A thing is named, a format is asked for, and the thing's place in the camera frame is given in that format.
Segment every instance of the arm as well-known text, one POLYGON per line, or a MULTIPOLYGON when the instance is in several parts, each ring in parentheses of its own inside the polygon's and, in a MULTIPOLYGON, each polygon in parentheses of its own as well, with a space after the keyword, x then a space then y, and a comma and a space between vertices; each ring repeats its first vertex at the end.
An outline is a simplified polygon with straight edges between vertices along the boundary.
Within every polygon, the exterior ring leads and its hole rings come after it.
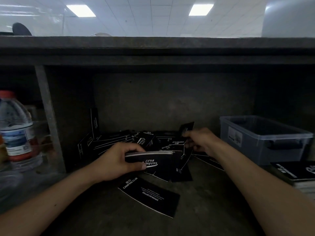
POLYGON ((94 183, 113 180, 131 171, 144 170, 147 166, 142 162, 125 162, 125 152, 130 150, 144 151, 135 143, 116 143, 90 165, 0 215, 1 235, 40 235, 77 196, 94 183))
POLYGON ((306 195, 263 170, 209 129, 188 131, 187 147, 217 159, 247 200, 266 235, 314 235, 315 204, 306 195))

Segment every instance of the clear plastic storage box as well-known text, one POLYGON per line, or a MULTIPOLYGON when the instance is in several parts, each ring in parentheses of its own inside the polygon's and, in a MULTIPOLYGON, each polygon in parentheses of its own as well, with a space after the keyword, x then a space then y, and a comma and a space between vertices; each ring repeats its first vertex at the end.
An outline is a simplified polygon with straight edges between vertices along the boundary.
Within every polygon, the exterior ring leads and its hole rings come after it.
POLYGON ((220 117, 221 139, 260 166, 301 160, 311 132, 258 116, 220 117))

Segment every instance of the person's left arm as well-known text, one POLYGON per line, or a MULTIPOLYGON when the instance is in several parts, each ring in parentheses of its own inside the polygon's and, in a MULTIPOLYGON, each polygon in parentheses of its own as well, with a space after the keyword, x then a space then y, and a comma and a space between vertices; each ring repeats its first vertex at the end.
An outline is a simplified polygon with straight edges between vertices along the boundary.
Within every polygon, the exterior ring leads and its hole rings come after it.
POLYGON ((101 181, 144 170, 142 162, 125 162, 125 152, 144 151, 135 143, 116 143, 100 158, 74 172, 35 198, 0 215, 1 235, 37 236, 81 193, 101 181))

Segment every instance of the white ceiling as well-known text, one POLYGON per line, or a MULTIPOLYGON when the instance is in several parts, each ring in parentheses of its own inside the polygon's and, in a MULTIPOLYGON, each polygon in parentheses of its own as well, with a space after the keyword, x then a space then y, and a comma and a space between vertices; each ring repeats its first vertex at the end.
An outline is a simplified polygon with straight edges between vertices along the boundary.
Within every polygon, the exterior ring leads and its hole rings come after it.
POLYGON ((267 0, 0 0, 0 31, 24 24, 36 36, 260 37, 267 0), (214 4, 188 16, 193 4, 214 4), (79 18, 66 5, 86 4, 79 18))

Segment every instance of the person's right arm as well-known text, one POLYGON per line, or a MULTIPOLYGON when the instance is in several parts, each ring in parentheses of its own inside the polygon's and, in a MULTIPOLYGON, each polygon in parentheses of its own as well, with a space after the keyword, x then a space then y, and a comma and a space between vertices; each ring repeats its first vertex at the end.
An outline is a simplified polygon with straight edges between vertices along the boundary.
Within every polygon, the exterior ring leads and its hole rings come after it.
POLYGON ((263 170, 209 129, 187 131, 187 147, 205 151, 222 165, 247 200, 266 235, 315 235, 315 204, 299 190, 263 170))

